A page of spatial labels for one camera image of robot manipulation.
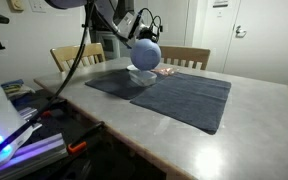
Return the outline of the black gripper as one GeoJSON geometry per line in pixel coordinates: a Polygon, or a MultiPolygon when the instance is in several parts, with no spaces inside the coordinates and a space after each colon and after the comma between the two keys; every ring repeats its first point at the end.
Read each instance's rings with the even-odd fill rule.
{"type": "Polygon", "coordinates": [[[159,40],[159,30],[156,27],[143,28],[139,33],[138,39],[149,39],[157,43],[159,40]]]}

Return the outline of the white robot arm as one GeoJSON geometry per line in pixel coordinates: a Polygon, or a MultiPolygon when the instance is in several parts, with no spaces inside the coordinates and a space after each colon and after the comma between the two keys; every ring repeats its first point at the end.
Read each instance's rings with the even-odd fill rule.
{"type": "Polygon", "coordinates": [[[135,39],[149,39],[154,43],[159,40],[159,27],[151,22],[146,25],[142,20],[144,11],[142,8],[137,13],[127,12],[118,23],[114,22],[119,0],[45,0],[56,9],[69,9],[89,4],[95,5],[96,14],[103,24],[123,43],[135,39]]]}

